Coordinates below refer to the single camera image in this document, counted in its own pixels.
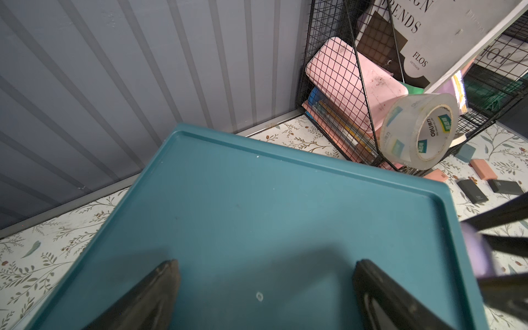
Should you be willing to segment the purple earphone case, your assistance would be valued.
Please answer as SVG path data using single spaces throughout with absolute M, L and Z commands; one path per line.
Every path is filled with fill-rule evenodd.
M 492 250 L 483 235 L 464 221 L 460 226 L 474 276 L 477 279 L 496 276 Z

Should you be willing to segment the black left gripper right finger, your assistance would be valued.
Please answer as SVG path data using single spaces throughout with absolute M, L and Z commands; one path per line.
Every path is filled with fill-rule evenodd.
M 450 329 L 374 262 L 356 263 L 353 288 L 364 329 Z

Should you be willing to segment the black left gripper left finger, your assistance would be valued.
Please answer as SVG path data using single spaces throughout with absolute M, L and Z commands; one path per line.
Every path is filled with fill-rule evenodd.
M 86 329 L 168 329 L 181 284 L 178 260 L 162 262 Z

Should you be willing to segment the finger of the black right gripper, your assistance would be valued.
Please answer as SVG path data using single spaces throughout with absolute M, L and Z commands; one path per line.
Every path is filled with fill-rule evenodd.
M 528 216 L 527 199 L 528 196 L 525 193 L 497 208 L 478 214 L 461 223 L 473 227 L 476 231 L 482 231 L 525 220 Z
M 527 273 L 478 279 L 484 303 L 527 321 Z

